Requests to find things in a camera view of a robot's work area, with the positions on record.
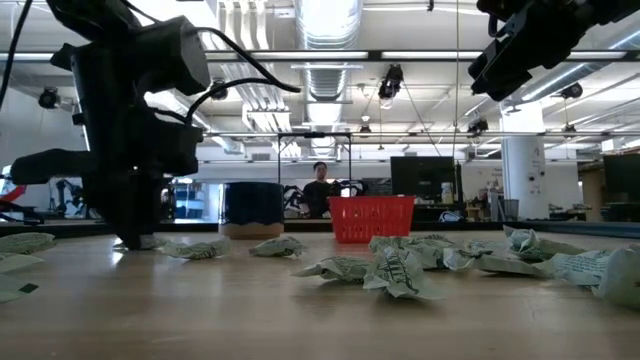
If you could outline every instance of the pole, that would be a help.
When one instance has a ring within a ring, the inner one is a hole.
[[[351,134],[347,135],[347,139],[349,140],[349,184],[351,184]]]
[[[282,135],[278,134],[278,184],[282,185],[281,183],[281,174],[280,174],[280,143],[282,140]]]

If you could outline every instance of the red plastic basket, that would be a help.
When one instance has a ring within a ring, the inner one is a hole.
[[[339,243],[368,243],[374,235],[407,236],[415,196],[330,197],[333,233]]]

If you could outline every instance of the navy blue container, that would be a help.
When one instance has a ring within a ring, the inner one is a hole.
[[[221,186],[218,228],[232,239],[271,239],[284,231],[283,188],[265,182]]]

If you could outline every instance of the black shirt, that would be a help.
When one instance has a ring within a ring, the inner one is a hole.
[[[329,211],[329,194],[331,185],[314,181],[307,184],[302,191],[304,193],[304,203],[309,206],[309,213],[312,218],[321,218]]]

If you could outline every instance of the black monitor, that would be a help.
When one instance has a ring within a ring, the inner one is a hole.
[[[640,193],[640,154],[604,157],[604,173],[609,193]]]
[[[394,195],[440,199],[442,183],[455,184],[453,157],[407,156],[391,158]]]

